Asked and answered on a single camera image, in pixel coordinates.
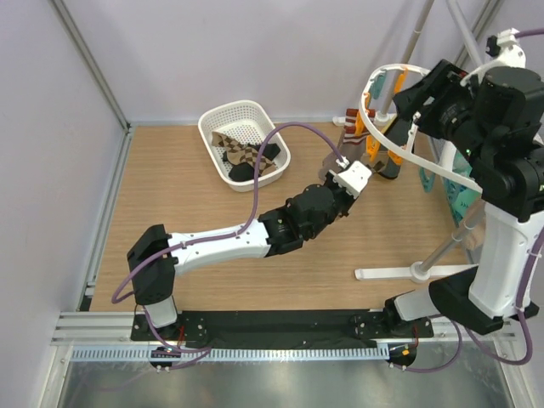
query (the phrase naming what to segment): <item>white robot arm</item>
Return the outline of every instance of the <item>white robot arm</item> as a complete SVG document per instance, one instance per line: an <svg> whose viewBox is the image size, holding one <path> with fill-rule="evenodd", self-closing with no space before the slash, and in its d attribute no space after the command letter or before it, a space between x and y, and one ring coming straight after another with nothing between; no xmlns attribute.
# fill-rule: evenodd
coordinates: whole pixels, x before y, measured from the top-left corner
<svg viewBox="0 0 544 408"><path fill-rule="evenodd" d="M312 184L282 207L261 214L246 225L194 234L167 234L163 225L149 227L128 252L134 271L153 253L167 250L145 266L133 281L136 303L144 305L154 327L178 318L173 302L173 279L209 264L237 258L265 258L299 249L349 209L366 187L371 170L355 161L324 184Z"/></svg>
<svg viewBox="0 0 544 408"><path fill-rule="evenodd" d="M540 251L544 227L544 149L533 142L544 83L524 68L517 32L492 37L496 59L473 72L443 60L394 98L399 116L415 117L421 132L451 142L470 163L486 201L486 232L478 267L389 299L393 321L444 315L486 334L505 318L538 312L528 259Z"/></svg>

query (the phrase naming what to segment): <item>wooden surface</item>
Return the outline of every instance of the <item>wooden surface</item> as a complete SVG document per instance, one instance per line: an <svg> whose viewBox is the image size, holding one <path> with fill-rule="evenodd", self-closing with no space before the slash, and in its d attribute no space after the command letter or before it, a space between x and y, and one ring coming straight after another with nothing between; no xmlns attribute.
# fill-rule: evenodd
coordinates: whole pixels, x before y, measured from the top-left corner
<svg viewBox="0 0 544 408"><path fill-rule="evenodd" d="M333 141L339 128L320 124ZM290 167L259 191L258 214L317 183L328 146L300 128L281 132ZM425 150L424 139L416 148ZM218 176L197 127L138 127L102 259L92 311L133 309L133 299L113 305L111 294L128 273L128 249L152 224L168 232L195 232L247 219L251 193L230 189ZM417 167L403 164L395 181L373 176L348 218L330 225L303 249L266 259L239 259L176 279L179 309L377 308L416 287L408 280L360 282L354 269L408 266L424 259L454 228L444 191L423 192ZM461 249L444 264L464 264Z"/></svg>

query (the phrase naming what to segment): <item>laundry basket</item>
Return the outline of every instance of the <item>laundry basket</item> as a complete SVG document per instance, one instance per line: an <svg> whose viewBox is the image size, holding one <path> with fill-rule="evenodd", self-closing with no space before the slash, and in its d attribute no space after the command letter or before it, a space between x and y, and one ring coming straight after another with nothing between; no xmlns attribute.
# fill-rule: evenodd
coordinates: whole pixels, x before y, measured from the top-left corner
<svg viewBox="0 0 544 408"><path fill-rule="evenodd" d="M219 176L231 189L240 192L253 190L253 180L236 182L229 178L232 165L223 161L224 147L212 146L212 132L224 133L243 144L261 144L274 127L263 107L251 100L239 100L219 106L206 112L198 121L198 130ZM280 153L274 159L277 168L272 173L259 177L259 187L279 179L291 161L291 153L279 133L272 137L270 143L276 143L280 148Z"/></svg>

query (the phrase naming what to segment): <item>white bracket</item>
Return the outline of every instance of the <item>white bracket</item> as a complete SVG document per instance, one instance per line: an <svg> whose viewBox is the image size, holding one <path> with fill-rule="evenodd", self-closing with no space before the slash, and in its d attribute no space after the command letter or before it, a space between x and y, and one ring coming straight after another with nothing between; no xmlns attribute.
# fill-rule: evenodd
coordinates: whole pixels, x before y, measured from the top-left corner
<svg viewBox="0 0 544 408"><path fill-rule="evenodd" d="M444 278L462 272L475 265L435 265L425 275L418 274L415 269L421 262L412 266L399 268L363 268L355 270L357 281L387 280L387 279L410 279L416 283L424 283L430 278Z"/></svg>

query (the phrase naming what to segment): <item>cloth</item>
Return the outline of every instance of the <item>cloth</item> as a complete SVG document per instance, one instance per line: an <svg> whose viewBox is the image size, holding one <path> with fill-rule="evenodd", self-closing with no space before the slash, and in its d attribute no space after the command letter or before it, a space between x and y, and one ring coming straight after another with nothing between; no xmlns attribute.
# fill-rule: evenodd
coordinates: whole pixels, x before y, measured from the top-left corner
<svg viewBox="0 0 544 408"><path fill-rule="evenodd" d="M227 160L233 166L247 163L255 168L258 151L251 145L245 145L238 140L227 136L224 133L212 132L212 146L224 147L227 155ZM276 166L274 162L265 156L263 156L261 162L258 164L259 176L264 176L266 174L272 173L275 169Z"/></svg>

